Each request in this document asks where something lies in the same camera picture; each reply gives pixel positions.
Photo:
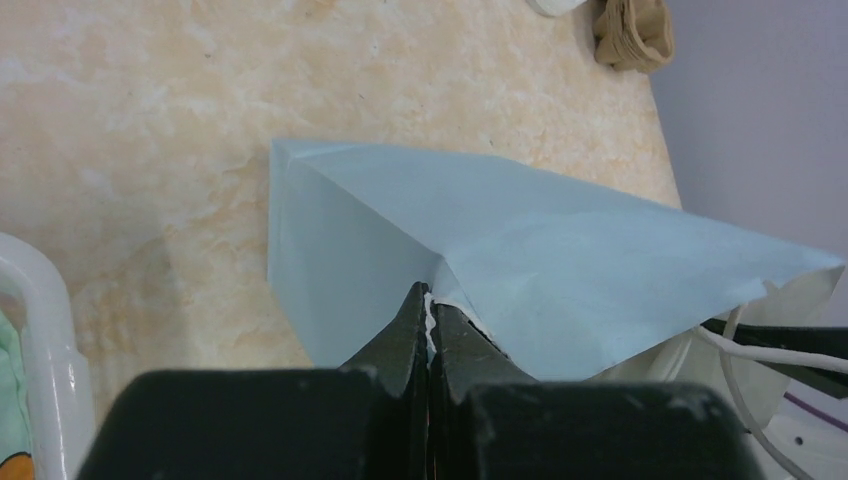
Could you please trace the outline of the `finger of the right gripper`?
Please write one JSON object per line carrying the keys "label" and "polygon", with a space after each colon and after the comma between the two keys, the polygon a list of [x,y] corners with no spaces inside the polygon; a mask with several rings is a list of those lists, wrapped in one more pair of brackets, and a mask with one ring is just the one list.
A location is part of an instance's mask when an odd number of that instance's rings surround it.
{"label": "finger of the right gripper", "polygon": [[[739,325],[733,340],[741,345],[778,348],[847,359],[846,327],[779,327]],[[830,397],[847,398],[847,375],[806,366],[762,365]]]}

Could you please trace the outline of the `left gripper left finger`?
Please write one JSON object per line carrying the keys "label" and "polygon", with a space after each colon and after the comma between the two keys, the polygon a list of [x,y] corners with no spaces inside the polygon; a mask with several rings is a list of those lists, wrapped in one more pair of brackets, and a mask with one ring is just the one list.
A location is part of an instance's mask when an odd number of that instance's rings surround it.
{"label": "left gripper left finger", "polygon": [[160,370],[118,396],[82,479],[424,479],[428,286],[337,368]]}

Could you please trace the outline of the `light green cloth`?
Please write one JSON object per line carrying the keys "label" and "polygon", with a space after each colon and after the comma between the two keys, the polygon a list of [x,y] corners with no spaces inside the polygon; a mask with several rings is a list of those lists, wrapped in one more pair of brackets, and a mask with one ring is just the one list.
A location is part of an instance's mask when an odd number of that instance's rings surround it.
{"label": "light green cloth", "polygon": [[27,385],[17,330],[1,314],[1,478],[35,478]]}

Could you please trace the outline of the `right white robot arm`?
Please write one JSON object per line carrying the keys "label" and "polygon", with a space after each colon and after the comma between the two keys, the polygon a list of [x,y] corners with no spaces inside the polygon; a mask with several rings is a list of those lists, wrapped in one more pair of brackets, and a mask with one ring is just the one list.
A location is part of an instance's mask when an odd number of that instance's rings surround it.
{"label": "right white robot arm", "polygon": [[716,347],[732,403],[747,431],[758,444],[760,457],[768,456],[772,478],[780,469],[788,479],[845,479],[847,477],[847,423],[786,394],[792,405],[830,425],[831,430],[778,416],[764,427],[757,422],[733,373],[733,358],[751,360],[837,400],[847,399],[847,329],[845,327],[781,327],[733,325],[709,319],[698,336]]}

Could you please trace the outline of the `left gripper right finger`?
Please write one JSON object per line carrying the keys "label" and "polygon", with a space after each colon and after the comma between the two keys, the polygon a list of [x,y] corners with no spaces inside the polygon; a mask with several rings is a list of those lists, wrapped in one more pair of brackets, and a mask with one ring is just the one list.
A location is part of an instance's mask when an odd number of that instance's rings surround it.
{"label": "left gripper right finger", "polygon": [[431,332],[433,479],[759,479],[730,406],[690,383],[551,382],[457,308]]}

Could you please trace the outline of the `light blue paper bag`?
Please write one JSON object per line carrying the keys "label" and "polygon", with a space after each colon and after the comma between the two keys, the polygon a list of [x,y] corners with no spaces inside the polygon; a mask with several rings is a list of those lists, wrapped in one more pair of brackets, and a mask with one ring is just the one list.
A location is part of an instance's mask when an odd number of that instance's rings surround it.
{"label": "light blue paper bag", "polygon": [[[733,325],[815,327],[844,269],[826,252],[508,159],[277,139],[267,278],[307,355],[341,366],[428,286],[540,381],[690,383],[732,403],[718,349]],[[733,358],[753,413],[777,373]]]}

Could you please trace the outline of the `brown pulp cup carrier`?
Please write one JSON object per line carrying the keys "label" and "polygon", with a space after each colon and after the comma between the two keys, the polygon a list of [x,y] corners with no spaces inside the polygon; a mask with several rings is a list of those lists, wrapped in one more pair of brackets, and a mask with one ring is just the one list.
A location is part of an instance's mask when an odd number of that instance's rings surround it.
{"label": "brown pulp cup carrier", "polygon": [[616,71],[652,73],[675,55],[671,12],[662,0],[609,0],[593,25],[594,58]]}

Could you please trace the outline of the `white plastic basket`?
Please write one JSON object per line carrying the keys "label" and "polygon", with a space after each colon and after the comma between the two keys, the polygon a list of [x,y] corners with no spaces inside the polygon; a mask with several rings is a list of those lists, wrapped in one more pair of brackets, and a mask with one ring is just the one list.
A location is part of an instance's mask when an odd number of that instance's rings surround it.
{"label": "white plastic basket", "polygon": [[74,479],[95,436],[89,365],[76,343],[66,284],[30,244],[1,235],[1,292],[20,301],[19,328],[38,479]]}

